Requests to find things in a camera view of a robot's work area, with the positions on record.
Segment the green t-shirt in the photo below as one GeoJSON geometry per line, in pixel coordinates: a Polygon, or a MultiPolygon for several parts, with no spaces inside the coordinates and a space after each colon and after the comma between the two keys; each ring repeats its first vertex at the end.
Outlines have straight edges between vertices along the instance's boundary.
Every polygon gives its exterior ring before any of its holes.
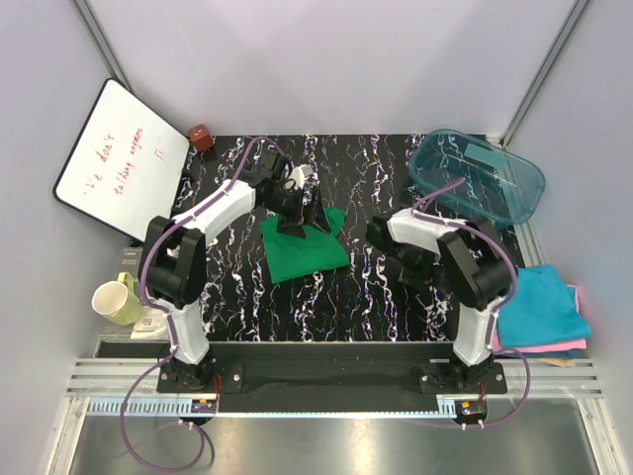
{"type": "Polygon", "coordinates": [[[346,213],[334,207],[325,210],[330,234],[303,226],[305,238],[292,237],[277,231],[278,218],[270,217],[259,224],[271,282],[278,284],[315,272],[347,266],[350,258],[337,240],[346,213]]]}

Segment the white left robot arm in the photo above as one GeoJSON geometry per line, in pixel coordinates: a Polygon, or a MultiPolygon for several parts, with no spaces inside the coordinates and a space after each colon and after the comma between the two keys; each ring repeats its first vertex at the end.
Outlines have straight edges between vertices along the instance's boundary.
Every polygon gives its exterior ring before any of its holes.
{"type": "Polygon", "coordinates": [[[166,315],[170,349],[160,379],[194,392],[213,382],[211,346],[201,323],[200,297],[207,283],[206,255],[216,237],[238,218],[263,208],[277,219],[276,232],[299,242],[310,231],[331,232],[321,202],[317,173],[293,166],[274,149],[241,163],[233,176],[191,210],[156,217],[147,227],[139,265],[141,295],[166,315]]]}

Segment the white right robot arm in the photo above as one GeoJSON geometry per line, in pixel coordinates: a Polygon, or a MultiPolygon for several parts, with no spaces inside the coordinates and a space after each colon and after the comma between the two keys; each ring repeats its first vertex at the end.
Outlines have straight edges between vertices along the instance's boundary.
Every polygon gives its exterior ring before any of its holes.
{"type": "Polygon", "coordinates": [[[449,220],[403,209],[367,224],[366,240],[400,265],[399,280],[420,290],[444,279],[459,302],[452,354],[427,375],[437,386],[471,392],[494,362],[492,332],[516,290],[517,269],[492,222],[449,220]]]}

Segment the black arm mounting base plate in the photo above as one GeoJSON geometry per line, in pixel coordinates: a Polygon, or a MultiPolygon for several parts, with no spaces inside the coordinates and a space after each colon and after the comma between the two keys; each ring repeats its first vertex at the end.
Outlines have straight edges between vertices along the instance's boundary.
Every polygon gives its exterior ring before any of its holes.
{"type": "Polygon", "coordinates": [[[196,365],[173,359],[161,393],[220,392],[223,413],[435,411],[440,395],[504,395],[500,363],[462,368],[447,342],[213,342],[196,365]]]}

